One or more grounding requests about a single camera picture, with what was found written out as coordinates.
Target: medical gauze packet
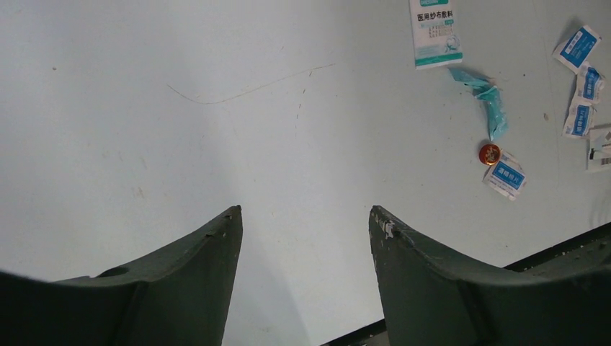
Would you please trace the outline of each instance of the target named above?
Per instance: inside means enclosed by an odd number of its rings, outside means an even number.
[[[463,61],[452,0],[410,0],[416,69]]]

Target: alcohol prep pad packet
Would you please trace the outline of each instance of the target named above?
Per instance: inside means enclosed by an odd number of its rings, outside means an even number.
[[[410,0],[416,69],[463,61],[452,0]]]
[[[569,138],[587,138],[589,129],[594,120],[592,104],[574,97],[568,108],[568,116],[564,122],[562,136]]]
[[[501,195],[515,200],[526,186],[526,175],[517,160],[503,151],[501,161],[490,167],[483,182]]]
[[[600,102],[600,92],[606,83],[605,77],[599,74],[588,62],[585,62],[577,74],[575,97],[584,102],[598,105]]]
[[[578,74],[590,53],[601,41],[602,37],[591,27],[584,25],[569,40],[558,45],[552,56]]]

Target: teal wrapper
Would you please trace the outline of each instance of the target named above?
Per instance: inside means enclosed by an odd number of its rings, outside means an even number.
[[[501,101],[501,92],[496,85],[490,83],[486,77],[474,76],[461,68],[449,68],[455,81],[473,89],[476,99],[483,101],[488,115],[488,132],[491,141],[501,138],[509,129],[507,116]]]

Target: white table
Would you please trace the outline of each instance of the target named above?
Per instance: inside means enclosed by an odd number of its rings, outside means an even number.
[[[551,58],[573,19],[611,38],[611,3],[455,3],[465,65],[503,89],[513,203],[481,182],[468,88],[415,70],[407,0],[3,1],[0,267],[98,275],[241,204],[225,344],[320,345],[383,318],[373,204],[494,265],[611,221]]]

